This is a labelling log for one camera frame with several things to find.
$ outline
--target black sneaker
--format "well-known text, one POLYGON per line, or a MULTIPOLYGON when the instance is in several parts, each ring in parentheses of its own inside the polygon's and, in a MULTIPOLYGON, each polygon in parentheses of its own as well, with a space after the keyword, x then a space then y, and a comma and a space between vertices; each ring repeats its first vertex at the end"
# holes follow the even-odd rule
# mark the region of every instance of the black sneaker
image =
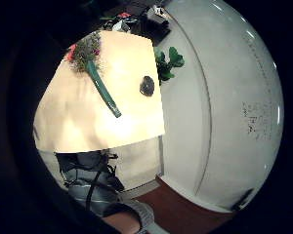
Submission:
POLYGON ((57 154, 57 158, 68 194, 78 203, 103 216, 105 208, 119 201, 124 186, 115 175, 116 168, 108 164, 117 159, 116 154, 93 151, 57 154))

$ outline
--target table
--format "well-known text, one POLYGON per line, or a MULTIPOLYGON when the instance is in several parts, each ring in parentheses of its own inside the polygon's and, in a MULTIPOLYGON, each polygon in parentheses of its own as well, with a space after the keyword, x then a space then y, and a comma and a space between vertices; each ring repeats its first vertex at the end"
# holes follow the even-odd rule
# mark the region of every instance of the table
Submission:
POLYGON ((88 74, 75 73, 64 58, 36 111, 33 125, 39 150, 94 151, 164 134, 151 41, 123 32, 100 34, 99 73, 122 116, 115 118, 88 74), (140 93, 146 75, 154 80, 152 97, 140 93))

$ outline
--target green plant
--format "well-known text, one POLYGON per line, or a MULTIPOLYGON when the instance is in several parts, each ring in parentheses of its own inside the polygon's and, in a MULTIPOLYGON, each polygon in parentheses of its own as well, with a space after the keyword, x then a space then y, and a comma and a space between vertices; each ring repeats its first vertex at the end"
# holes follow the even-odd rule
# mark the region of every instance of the green plant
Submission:
POLYGON ((99 33, 93 32, 70 47, 67 59, 72 63, 74 70, 88 73, 106 106, 118 118, 121 116, 121 112, 106 89, 94 64, 94 59, 100 53, 100 44, 99 33))
POLYGON ((159 79, 159 85, 162 81, 168 81, 174 78, 175 75, 171 73, 173 67, 182 67, 185 64, 182 55, 179 55, 175 47, 169 48, 169 61, 166 61, 164 52, 160 51, 158 48, 154 48, 155 61, 157 66, 157 73, 159 79))

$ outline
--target floor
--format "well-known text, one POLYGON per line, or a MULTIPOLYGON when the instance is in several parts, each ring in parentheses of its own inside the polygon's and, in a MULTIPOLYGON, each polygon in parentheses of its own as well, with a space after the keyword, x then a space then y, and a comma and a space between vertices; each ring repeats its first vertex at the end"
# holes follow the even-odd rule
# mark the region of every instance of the floor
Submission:
POLYGON ((169 233, 209 233, 234 217, 234 214, 220 214, 200 208, 171 189, 159 177, 156 181, 159 187, 136 199, 152 206, 155 223, 169 233))

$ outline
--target person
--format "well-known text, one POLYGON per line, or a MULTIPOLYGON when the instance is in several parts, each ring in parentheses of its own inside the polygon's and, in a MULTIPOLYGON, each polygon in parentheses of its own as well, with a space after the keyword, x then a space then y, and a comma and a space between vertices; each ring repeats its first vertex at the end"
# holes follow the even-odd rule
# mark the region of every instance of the person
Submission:
POLYGON ((153 209, 137 200, 122 200, 124 186, 109 160, 117 159, 108 150, 84 153, 57 153, 60 173, 68 194, 104 222, 124 234, 147 233, 154 222, 153 209))

